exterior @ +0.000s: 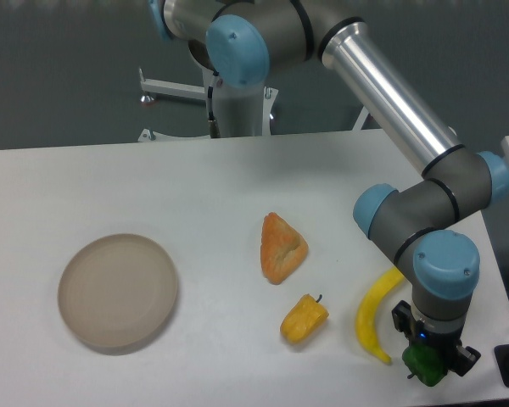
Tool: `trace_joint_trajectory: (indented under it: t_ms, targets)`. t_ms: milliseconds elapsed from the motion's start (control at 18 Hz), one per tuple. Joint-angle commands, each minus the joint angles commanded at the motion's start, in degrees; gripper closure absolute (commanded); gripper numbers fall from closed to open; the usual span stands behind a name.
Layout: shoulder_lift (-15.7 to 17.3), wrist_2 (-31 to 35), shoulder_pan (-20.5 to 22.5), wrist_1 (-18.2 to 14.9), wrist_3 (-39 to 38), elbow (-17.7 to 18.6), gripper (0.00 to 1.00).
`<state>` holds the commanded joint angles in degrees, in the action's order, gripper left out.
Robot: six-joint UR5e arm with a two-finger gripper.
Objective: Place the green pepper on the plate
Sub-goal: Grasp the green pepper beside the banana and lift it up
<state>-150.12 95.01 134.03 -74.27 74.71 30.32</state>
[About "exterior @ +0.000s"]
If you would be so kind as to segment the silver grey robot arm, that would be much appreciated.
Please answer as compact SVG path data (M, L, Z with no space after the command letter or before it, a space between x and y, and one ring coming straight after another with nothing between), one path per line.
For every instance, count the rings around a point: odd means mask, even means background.
M152 1L160 36L186 41L204 68L213 138L259 136L267 76L319 59L350 87L422 181L400 192L378 184L355 203L366 237L412 286L394 327L407 338L402 359L428 386L467 374L479 352L461 342L478 284L478 249L451 227L509 192L505 161L472 153L415 94L372 43L364 20L342 1Z

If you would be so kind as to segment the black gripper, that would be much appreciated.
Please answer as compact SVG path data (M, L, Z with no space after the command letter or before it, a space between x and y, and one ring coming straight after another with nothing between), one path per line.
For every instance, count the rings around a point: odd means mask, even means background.
M451 352L449 370L458 376L465 376L481 358L477 349L462 346L467 314L448 321L436 320L401 300L391 315L395 330L403 333L410 345L421 344L438 350L455 348Z

